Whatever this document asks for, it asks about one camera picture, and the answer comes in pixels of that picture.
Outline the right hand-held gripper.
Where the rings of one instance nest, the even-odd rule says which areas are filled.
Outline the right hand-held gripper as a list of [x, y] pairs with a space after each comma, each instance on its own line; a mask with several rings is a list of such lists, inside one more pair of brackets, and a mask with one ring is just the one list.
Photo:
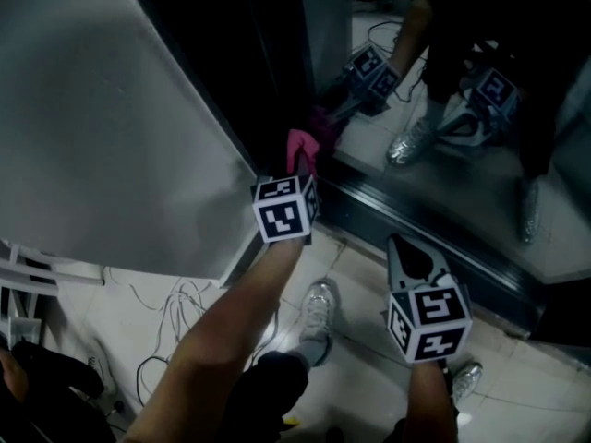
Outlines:
[[[446, 257], [430, 243], [393, 233], [387, 240], [388, 331], [408, 364], [452, 358], [473, 326], [469, 295], [452, 277]], [[404, 291], [406, 285], [421, 285]]]

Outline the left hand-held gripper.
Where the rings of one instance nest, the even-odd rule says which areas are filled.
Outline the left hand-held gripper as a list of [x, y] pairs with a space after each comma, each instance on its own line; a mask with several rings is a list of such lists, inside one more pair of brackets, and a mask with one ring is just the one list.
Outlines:
[[259, 183], [251, 187], [251, 194], [265, 243], [310, 236], [320, 208], [316, 181], [311, 174]]

